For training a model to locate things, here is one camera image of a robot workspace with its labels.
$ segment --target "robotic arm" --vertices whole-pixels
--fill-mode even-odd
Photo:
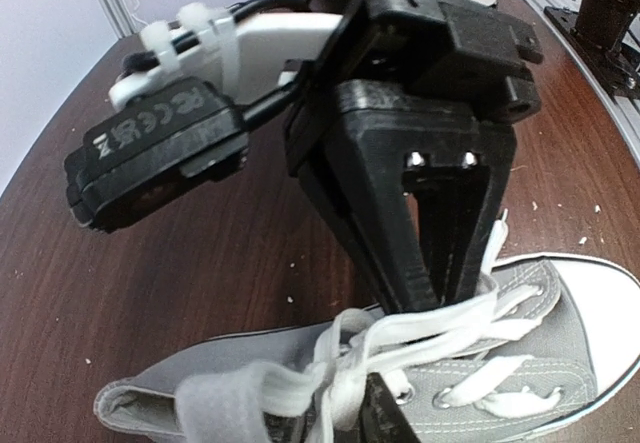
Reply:
[[[249,134],[291,108],[289,173],[383,308],[474,295],[512,125],[540,108],[529,25],[469,0],[196,4],[178,21],[142,31],[109,92],[117,113],[65,161],[82,226],[115,231],[240,171]]]

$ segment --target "wooden table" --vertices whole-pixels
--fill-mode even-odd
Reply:
[[[584,253],[640,274],[640,175],[622,138],[533,11],[517,0],[501,5],[536,25],[546,57],[533,67],[543,110],[517,127],[504,253]],[[0,199],[2,442],[146,441],[93,417],[105,383],[205,338],[328,320],[369,301],[286,176],[277,122],[252,137],[247,168],[230,180],[110,236],[76,226],[62,161],[111,114],[107,89],[136,45],[120,41],[87,75]],[[638,391],[640,378],[544,441],[640,442]]]

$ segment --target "white shoelace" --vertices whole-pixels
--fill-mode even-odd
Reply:
[[[483,260],[483,272],[493,267],[507,236],[507,225],[495,223]],[[463,303],[425,313],[386,316],[375,320],[368,312],[342,312],[318,338],[314,360],[303,374],[273,363],[256,363],[262,387],[260,406],[266,413],[302,415],[315,398],[318,418],[308,443],[333,442],[334,429],[350,430],[356,424],[369,373],[380,373],[391,393],[400,398],[415,390],[404,369],[443,359],[486,352],[474,344],[485,339],[520,340],[541,323],[540,319],[502,319],[527,299],[539,295],[539,287],[521,285],[498,297],[497,284],[483,277],[483,294]],[[474,405],[499,418],[522,418],[546,413],[562,394],[546,396],[528,388],[502,393],[496,388],[533,356],[494,357],[458,384],[443,388],[434,399],[442,408]]]

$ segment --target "gray canvas fabric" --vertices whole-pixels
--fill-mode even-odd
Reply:
[[[552,263],[547,260],[528,261],[501,269],[493,276],[500,291],[525,283],[541,288],[539,296],[523,303],[510,317],[541,317],[551,313],[545,317],[541,327],[520,342],[503,345],[505,342],[502,341],[483,341],[476,345],[476,351],[491,350],[490,355],[533,354],[540,357],[526,362],[498,388],[499,391],[520,391],[528,386],[536,394],[546,395],[556,387],[563,387],[563,400],[552,413],[520,420],[500,420],[473,406],[442,410],[433,405],[435,394],[461,381],[483,363],[458,359],[408,369],[407,375],[416,389],[416,397],[402,409],[425,443],[497,441],[552,421],[596,397],[595,377],[589,365],[584,332],[573,303],[562,292],[560,276]],[[373,311],[377,317],[382,315],[380,310]],[[192,386],[191,393],[183,393],[180,401],[192,403],[190,428],[195,425],[195,431],[213,431],[206,426],[209,422],[206,415],[199,418],[196,409],[205,408],[207,415],[226,411],[220,398],[225,379],[220,378],[220,374],[236,371],[258,359],[301,371],[312,359],[316,339],[328,326],[326,323],[209,340],[176,353],[137,377],[107,386],[98,395],[94,411],[103,424],[116,431],[144,434],[159,443],[183,442],[185,439],[174,402],[181,382],[194,375],[211,375],[209,379],[203,377],[199,380],[199,385]],[[292,426],[291,421],[284,425],[282,421],[269,422],[274,441],[287,442],[282,436],[282,428],[299,428],[298,424]]]

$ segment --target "gray sneaker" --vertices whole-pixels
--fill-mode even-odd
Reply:
[[[472,300],[215,338],[108,385],[94,411],[156,442],[357,442],[367,375],[379,373],[417,441],[510,442],[570,425],[636,373],[629,272],[564,254],[485,266]]]

